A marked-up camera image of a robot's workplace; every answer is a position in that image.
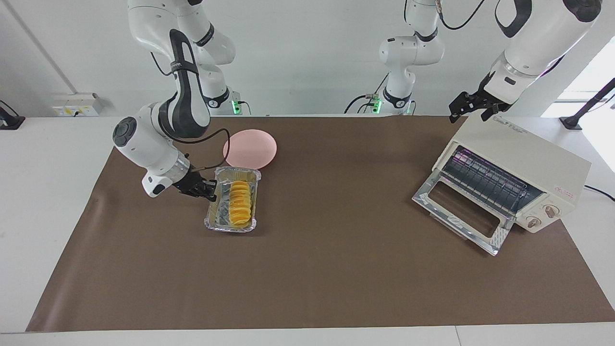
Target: wire rack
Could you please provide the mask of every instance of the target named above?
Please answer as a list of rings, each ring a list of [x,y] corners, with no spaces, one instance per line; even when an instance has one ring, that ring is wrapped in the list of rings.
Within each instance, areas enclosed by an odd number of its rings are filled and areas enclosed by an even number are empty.
[[[500,167],[459,146],[443,168],[455,185],[502,215],[515,215],[523,203],[528,184]]]

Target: row of yellow slices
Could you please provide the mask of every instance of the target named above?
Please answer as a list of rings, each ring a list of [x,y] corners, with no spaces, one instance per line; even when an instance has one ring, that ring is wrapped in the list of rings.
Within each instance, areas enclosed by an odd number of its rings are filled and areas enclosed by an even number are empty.
[[[250,186],[247,182],[231,184],[231,199],[229,202],[229,220],[235,227],[244,227],[252,218],[250,201]]]

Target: black stand base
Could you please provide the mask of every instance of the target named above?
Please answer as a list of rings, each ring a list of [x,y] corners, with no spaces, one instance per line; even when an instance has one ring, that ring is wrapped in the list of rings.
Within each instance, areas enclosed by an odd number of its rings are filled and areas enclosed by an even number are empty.
[[[26,119],[22,116],[17,116],[17,122],[12,125],[12,126],[6,126],[4,124],[0,125],[0,130],[17,130],[22,124],[23,121]]]
[[[566,123],[566,120],[568,120],[568,117],[563,116],[560,118],[561,124],[564,125],[565,128],[569,129],[569,130],[583,130],[583,128],[581,126],[579,126],[578,124],[576,124],[575,126],[572,126],[568,123]]]

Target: oven knob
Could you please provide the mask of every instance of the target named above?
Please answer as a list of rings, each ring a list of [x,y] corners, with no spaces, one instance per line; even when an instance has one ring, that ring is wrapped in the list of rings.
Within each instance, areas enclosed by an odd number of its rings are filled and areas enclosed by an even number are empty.
[[[533,217],[533,216],[528,217],[527,221],[528,221],[528,228],[538,227],[542,223],[539,218]]]
[[[560,210],[556,206],[545,206],[544,212],[550,219],[560,215]]]

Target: white toaster oven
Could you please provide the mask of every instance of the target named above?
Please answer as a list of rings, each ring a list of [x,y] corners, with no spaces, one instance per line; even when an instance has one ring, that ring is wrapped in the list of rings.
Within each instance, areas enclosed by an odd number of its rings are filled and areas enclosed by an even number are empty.
[[[453,136],[413,200],[496,255],[514,223],[536,233],[571,212],[590,166],[511,120],[494,116],[483,122],[477,113]],[[445,209],[430,196],[438,183],[497,217],[499,225],[486,235]]]

